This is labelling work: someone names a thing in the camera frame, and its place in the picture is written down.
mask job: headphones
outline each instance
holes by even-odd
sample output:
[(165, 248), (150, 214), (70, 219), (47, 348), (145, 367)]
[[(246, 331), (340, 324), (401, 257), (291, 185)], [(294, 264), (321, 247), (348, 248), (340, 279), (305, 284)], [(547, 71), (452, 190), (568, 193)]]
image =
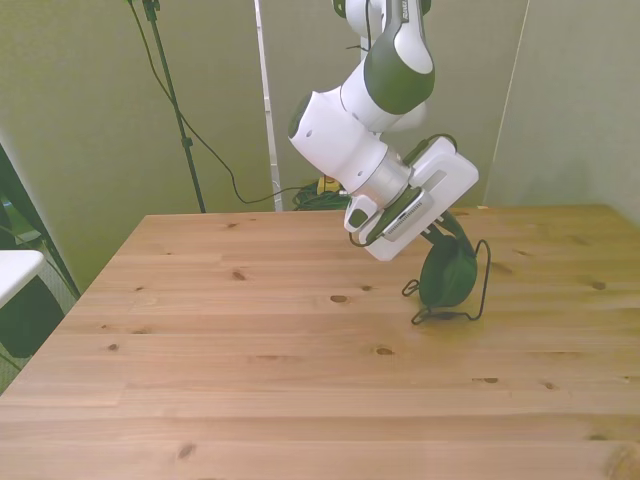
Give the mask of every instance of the headphones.
[[(447, 230), (452, 235), (445, 235), (438, 228)], [(411, 320), (418, 325), (429, 318), (450, 319), (466, 316), (469, 320), (478, 320), (484, 311), (484, 302), (491, 269), (491, 248), (486, 240), (480, 240), (474, 249), (464, 229), (456, 218), (445, 211), (438, 220), (422, 232), (433, 247), (422, 266), (420, 280), (411, 280), (402, 290), (405, 297), (419, 292), (424, 305)], [(484, 245), (487, 250), (487, 268), (482, 289), (482, 301), (477, 315), (466, 312), (434, 312), (441, 307), (455, 307), (464, 302), (476, 283), (478, 276), (478, 252)]]

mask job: wooden table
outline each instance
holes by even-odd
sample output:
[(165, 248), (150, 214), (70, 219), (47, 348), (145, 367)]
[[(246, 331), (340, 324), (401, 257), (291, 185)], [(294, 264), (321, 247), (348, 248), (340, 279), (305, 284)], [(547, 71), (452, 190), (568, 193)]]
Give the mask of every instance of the wooden table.
[[(638, 480), (640, 234), (457, 212), (482, 320), (414, 327), (342, 214), (147, 217), (0, 398), (11, 480)], [(465, 305), (478, 306), (478, 292)]]

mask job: wood knot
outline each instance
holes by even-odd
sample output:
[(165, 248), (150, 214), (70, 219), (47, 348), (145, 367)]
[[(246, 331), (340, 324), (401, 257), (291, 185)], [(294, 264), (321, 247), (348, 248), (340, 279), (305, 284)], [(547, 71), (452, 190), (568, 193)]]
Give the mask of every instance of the wood knot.
[(194, 443), (186, 443), (180, 448), (178, 452), (178, 458), (184, 460), (193, 454), (196, 451), (196, 445)]
[(378, 355), (395, 355), (396, 352), (391, 350), (389, 347), (378, 347), (376, 348), (376, 353)]

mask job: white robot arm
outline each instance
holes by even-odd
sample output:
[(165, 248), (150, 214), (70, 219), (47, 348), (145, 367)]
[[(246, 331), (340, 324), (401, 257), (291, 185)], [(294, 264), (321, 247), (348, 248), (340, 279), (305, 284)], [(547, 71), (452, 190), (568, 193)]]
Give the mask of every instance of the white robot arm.
[(446, 137), (423, 141), (404, 159), (378, 138), (403, 119), (419, 122), (435, 82), (422, 17), (430, 0), (333, 0), (360, 35), (383, 31), (339, 87), (313, 92), (289, 128), (296, 149), (351, 195), (345, 228), (379, 260), (391, 260), (478, 180)]

